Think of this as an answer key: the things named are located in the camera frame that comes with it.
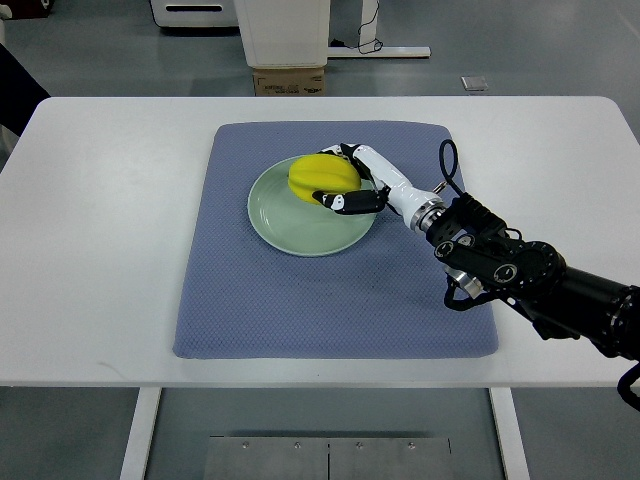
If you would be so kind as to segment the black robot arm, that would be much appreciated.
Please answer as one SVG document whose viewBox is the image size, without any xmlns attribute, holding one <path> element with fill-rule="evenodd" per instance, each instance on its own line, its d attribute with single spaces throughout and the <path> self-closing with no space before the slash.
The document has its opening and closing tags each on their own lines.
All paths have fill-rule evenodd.
<svg viewBox="0 0 640 480">
<path fill-rule="evenodd" d="M 525 241 L 454 180 L 455 143 L 439 166 L 456 196 L 421 227 L 447 272 L 445 305 L 465 311 L 499 299 L 544 339 L 588 339 L 607 358 L 639 360 L 639 289 L 571 268 L 542 241 Z"/>
</svg>

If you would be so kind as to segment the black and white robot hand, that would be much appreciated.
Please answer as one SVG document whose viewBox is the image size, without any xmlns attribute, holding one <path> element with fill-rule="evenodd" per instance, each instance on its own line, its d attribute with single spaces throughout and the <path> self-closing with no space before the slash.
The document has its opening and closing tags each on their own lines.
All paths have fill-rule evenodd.
<svg viewBox="0 0 640 480">
<path fill-rule="evenodd" d="M 412 231 L 426 232 L 444 213 L 444 201 L 434 192 L 415 188 L 408 178 L 384 156 L 370 146 L 339 144 L 323 150 L 348 160 L 372 190 L 339 194 L 316 189 L 312 198 L 340 215 L 360 215 L 381 212 L 389 207 L 400 215 Z"/>
</svg>

